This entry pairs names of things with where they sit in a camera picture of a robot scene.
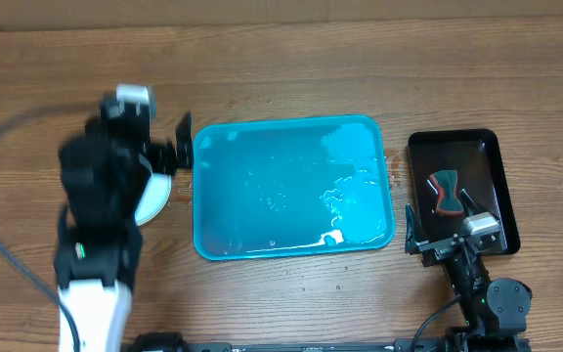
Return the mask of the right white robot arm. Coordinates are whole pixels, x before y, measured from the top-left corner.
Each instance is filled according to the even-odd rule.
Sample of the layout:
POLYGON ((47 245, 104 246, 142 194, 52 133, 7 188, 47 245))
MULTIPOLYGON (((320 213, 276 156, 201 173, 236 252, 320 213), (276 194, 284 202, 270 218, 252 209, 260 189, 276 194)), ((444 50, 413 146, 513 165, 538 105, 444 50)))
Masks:
POLYGON ((527 339, 519 334, 527 328, 533 293, 520 281, 491 279, 482 261, 485 249, 499 238, 501 223, 462 190, 465 218, 461 230, 432 242, 425 235, 418 216, 406 206, 406 246, 410 255, 421 255, 425 267, 440 265, 455 298, 427 318, 412 339, 395 344, 399 351, 529 351, 527 339), (451 307, 458 305, 466 325, 449 328, 441 338, 421 337, 424 330, 451 307))

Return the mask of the light blue plate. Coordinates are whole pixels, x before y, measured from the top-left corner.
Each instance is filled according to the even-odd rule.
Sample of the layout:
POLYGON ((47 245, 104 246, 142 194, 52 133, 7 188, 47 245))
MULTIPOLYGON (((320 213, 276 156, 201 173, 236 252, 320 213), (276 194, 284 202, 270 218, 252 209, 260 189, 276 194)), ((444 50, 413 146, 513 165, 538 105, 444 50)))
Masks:
POLYGON ((150 222, 163 209, 170 198, 171 190, 171 176, 153 173, 134 214, 138 226, 150 222))

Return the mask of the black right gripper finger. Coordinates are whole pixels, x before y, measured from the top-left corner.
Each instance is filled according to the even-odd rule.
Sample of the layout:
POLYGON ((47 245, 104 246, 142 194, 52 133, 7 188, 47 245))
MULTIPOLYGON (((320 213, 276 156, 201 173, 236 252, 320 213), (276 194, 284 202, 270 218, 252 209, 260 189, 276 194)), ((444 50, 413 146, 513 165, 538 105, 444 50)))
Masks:
POLYGON ((481 203, 475 201, 465 189, 461 189, 459 191, 459 198, 462 204, 463 213, 466 217, 471 217, 482 213, 490 213, 492 216, 495 216, 493 211, 489 210, 481 203))
POLYGON ((406 205, 406 247, 419 247, 429 243, 420 220, 414 213, 410 203, 406 205))

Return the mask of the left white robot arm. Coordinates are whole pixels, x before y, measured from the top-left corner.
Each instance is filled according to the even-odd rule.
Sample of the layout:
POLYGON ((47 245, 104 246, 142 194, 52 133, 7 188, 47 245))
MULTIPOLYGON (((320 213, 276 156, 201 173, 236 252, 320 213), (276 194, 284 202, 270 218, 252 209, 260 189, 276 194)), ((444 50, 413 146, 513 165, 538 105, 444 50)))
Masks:
POLYGON ((158 179, 194 165, 192 116, 175 141, 154 143, 150 100, 106 96, 83 133, 59 149, 67 196, 54 258, 63 304, 61 341, 79 351, 118 351, 131 311, 143 237, 135 213, 158 179))

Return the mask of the pink and black sponge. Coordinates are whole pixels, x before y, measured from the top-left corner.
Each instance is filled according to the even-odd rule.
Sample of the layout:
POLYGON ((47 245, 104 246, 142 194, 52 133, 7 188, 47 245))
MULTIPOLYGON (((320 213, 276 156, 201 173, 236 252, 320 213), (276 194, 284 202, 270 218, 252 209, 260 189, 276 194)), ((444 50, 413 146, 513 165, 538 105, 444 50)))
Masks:
POLYGON ((457 181, 457 171, 452 169, 439 170, 429 176, 428 182, 437 196, 435 213, 443 216, 463 213, 463 205, 457 195, 457 181))

